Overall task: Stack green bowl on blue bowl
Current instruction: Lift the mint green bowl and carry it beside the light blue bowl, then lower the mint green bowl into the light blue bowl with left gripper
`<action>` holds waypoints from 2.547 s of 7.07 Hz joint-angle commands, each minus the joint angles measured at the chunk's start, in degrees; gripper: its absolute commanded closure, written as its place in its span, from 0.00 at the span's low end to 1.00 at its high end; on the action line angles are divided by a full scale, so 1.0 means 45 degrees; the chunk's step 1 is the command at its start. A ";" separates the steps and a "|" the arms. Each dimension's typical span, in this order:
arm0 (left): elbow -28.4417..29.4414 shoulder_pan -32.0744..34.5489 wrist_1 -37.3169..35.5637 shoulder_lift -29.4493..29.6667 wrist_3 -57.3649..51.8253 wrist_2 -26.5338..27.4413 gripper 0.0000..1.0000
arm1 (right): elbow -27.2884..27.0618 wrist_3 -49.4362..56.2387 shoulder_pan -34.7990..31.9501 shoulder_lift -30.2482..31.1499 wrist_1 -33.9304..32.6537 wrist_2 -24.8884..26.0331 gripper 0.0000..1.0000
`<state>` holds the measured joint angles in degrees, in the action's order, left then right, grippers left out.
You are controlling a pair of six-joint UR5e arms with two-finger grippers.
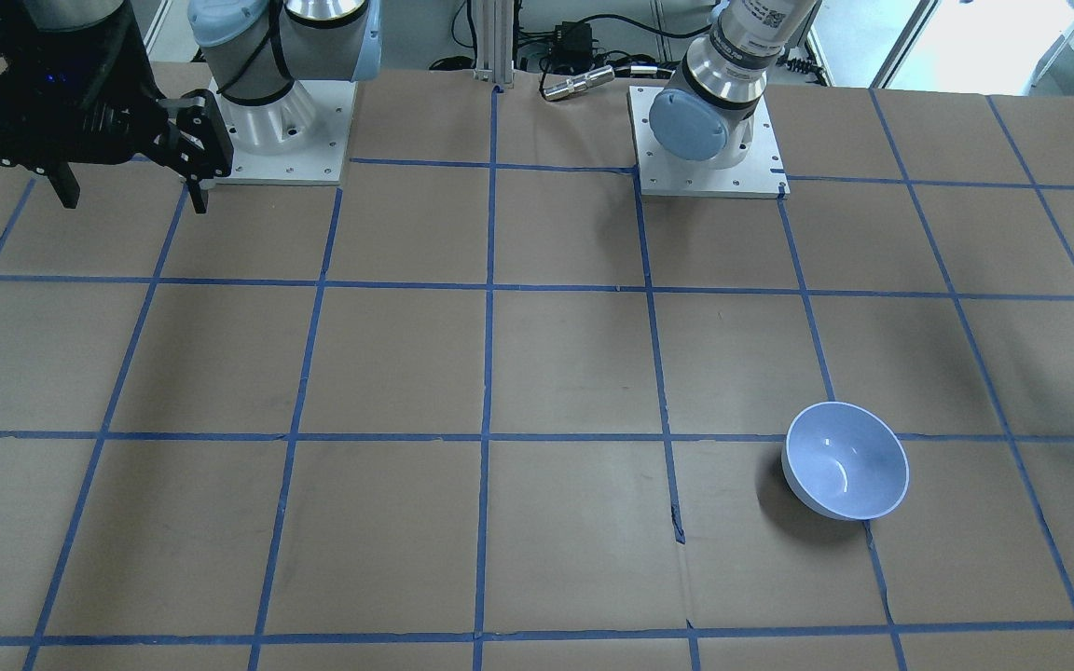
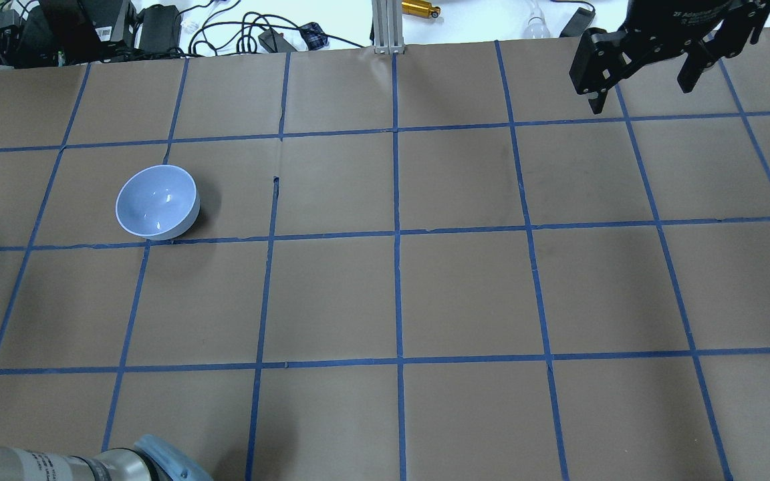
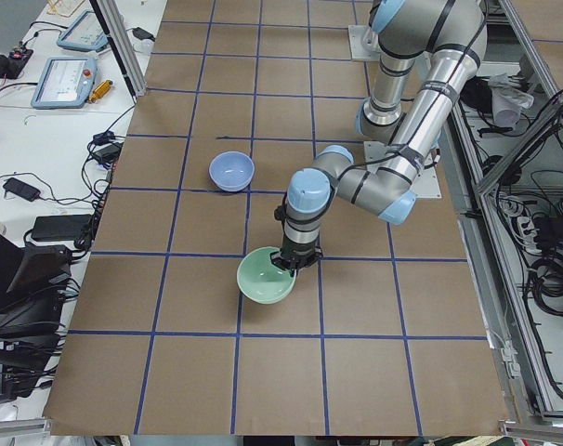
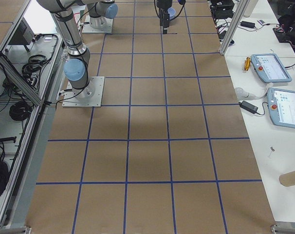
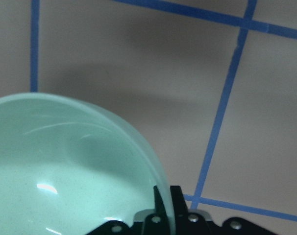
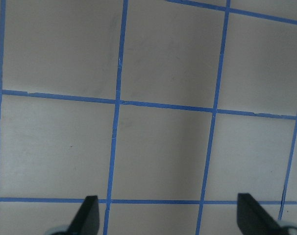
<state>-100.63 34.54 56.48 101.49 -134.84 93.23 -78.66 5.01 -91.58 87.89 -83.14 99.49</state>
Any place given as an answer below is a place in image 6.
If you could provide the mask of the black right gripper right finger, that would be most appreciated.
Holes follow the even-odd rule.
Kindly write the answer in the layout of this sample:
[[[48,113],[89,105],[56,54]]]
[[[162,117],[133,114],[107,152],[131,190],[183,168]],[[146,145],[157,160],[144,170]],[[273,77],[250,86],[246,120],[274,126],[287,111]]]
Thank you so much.
[[[288,235],[288,228],[281,227],[249,194],[237,196],[237,225],[243,235]]]

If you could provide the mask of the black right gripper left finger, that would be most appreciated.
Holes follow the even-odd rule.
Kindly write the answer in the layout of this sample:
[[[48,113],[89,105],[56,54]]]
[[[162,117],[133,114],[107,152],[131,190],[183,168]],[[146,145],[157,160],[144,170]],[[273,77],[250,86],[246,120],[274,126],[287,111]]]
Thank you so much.
[[[70,235],[97,235],[100,227],[98,197],[87,196],[69,226]]]

